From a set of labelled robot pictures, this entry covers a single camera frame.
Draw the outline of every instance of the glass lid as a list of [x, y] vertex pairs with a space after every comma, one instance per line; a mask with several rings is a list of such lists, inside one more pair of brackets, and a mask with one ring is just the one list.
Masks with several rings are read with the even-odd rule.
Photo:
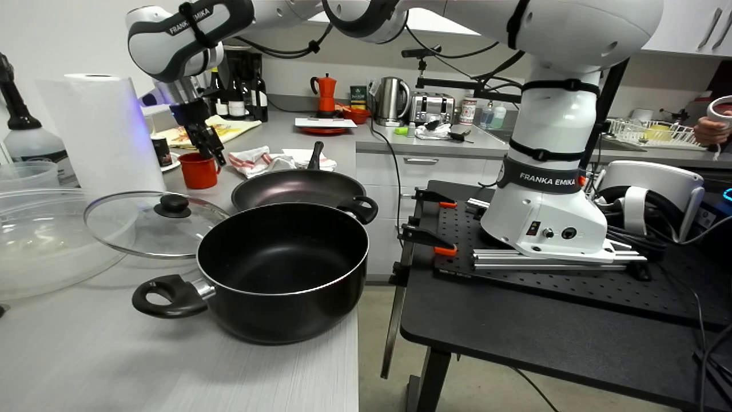
[[101, 242], [156, 258], [192, 258], [203, 236], [228, 218], [216, 204], [156, 191], [114, 193], [91, 201], [84, 225]]

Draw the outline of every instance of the paper towel roll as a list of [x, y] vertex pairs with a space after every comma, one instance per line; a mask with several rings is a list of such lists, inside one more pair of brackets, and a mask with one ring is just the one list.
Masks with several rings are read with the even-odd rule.
[[86, 201], [125, 191], [164, 191], [130, 79], [69, 74], [43, 81], [40, 91]]

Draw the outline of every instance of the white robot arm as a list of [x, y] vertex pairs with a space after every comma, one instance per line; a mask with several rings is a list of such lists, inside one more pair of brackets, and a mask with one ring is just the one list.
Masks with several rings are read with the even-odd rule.
[[[322, 0], [337, 30], [373, 43], [396, 39], [412, 8], [536, 58], [503, 177], [481, 227], [519, 254], [616, 261], [607, 219], [581, 193], [578, 160], [595, 125], [601, 68], [642, 49], [664, 0]], [[202, 71], [200, 53], [237, 30], [320, 12], [317, 0], [202, 0], [190, 9], [195, 20], [179, 12], [168, 20], [130, 22], [130, 55], [141, 71], [169, 83]]]

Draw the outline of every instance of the cabinet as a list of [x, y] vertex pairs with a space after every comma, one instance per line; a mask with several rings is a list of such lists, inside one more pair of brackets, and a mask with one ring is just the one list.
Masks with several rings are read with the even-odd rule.
[[430, 179], [466, 185], [494, 183], [500, 169], [500, 160], [488, 158], [399, 153], [396, 160], [402, 182], [401, 194], [396, 193], [396, 167], [388, 151], [356, 153], [356, 182], [379, 207], [379, 216], [367, 227], [371, 239], [369, 282], [387, 282], [401, 258], [402, 247], [396, 227], [401, 227], [399, 218], [407, 222], [414, 214], [414, 187], [427, 187]]
[[732, 55], [732, 0], [664, 0], [664, 17], [642, 51]]

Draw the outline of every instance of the table leg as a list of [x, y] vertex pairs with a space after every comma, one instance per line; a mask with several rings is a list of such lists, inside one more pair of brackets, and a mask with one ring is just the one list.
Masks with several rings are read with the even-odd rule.
[[412, 376], [407, 388], [407, 412], [435, 412], [443, 376], [448, 374], [451, 352], [430, 348], [422, 378]]

